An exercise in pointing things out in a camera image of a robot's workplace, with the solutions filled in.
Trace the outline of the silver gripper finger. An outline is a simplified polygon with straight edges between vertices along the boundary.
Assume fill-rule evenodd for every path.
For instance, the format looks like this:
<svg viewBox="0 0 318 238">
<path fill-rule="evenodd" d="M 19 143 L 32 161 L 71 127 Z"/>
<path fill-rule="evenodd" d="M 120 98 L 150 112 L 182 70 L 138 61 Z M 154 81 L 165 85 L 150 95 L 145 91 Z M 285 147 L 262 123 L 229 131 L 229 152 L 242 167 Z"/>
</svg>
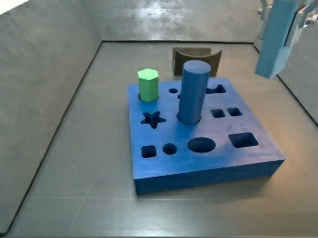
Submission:
<svg viewBox="0 0 318 238">
<path fill-rule="evenodd" d="M 274 0 L 259 0 L 259 1 L 261 1 L 261 6 L 259 6 L 257 12 L 258 12 L 258 14 L 261 16 L 261 19 L 262 19 L 262 28 L 261 28 L 258 38 L 262 39 L 263 35 L 265 35 L 267 19 L 269 19 L 269 16 L 270 16 Z"/>
<path fill-rule="evenodd" d="M 286 39 L 286 46 L 294 46 L 300 40 L 304 29 L 318 22 L 318 0 L 309 0 L 296 12 Z"/>
</svg>

